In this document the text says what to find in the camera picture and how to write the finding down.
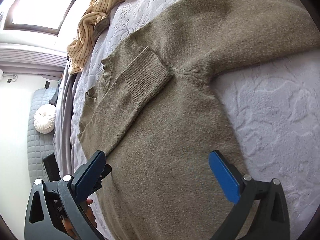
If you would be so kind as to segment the person's left hand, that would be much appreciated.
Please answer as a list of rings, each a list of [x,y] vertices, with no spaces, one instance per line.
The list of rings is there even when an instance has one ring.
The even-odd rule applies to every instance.
[[[97,228],[97,223],[96,223],[96,217],[93,214],[93,210],[91,209],[90,205],[93,204],[93,200],[91,198],[88,198],[86,200],[86,217],[89,219],[90,223],[92,224],[92,226],[94,228]],[[65,218],[62,220],[63,226],[65,227],[65,230],[67,232],[67,234],[71,237],[73,237],[74,239],[78,239],[78,236],[74,233],[73,231],[73,226],[71,224],[71,221],[69,220],[69,218]]]

